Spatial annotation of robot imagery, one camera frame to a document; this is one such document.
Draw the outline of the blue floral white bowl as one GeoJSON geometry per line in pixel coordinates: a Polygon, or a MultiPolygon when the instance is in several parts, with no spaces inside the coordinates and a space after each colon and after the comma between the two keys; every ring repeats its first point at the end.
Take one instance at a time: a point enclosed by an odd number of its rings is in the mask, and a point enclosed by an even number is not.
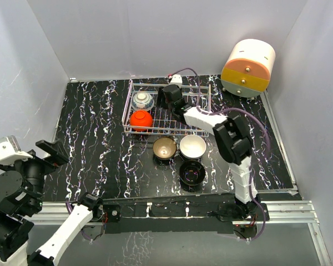
{"type": "Polygon", "coordinates": [[[132,98],[132,108],[135,111],[144,110],[150,111],[154,107],[153,97],[146,92],[135,93],[132,98]]]}

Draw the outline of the orange bowl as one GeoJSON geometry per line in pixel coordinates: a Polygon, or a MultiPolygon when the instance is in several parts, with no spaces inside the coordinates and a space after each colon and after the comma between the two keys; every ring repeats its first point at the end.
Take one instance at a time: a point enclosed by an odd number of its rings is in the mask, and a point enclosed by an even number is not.
{"type": "Polygon", "coordinates": [[[144,110],[135,111],[130,117],[130,125],[135,131],[146,131],[153,124],[151,114],[144,110]]]}

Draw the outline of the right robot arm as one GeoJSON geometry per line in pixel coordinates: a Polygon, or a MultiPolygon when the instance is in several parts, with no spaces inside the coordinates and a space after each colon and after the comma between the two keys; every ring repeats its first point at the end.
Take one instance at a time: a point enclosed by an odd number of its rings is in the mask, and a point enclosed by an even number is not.
{"type": "Polygon", "coordinates": [[[159,88],[157,106],[169,110],[176,121],[212,134],[221,157],[229,164],[235,184],[234,202],[220,204],[210,215],[226,221],[248,220],[260,210],[266,221],[250,169],[253,141],[241,117],[200,111],[185,101],[181,88],[174,84],[159,88]]]}

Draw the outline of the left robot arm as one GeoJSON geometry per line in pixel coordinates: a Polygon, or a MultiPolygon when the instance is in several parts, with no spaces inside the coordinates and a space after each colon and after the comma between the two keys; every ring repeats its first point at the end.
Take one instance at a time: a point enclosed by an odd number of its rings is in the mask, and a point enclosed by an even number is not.
{"type": "Polygon", "coordinates": [[[15,136],[0,139],[0,265],[58,265],[84,226],[103,216],[103,200],[87,192],[75,206],[66,204],[67,219],[41,247],[27,253],[34,227],[30,218],[43,208],[45,177],[69,162],[60,140],[40,140],[36,146],[48,156],[22,151],[15,136]]]}

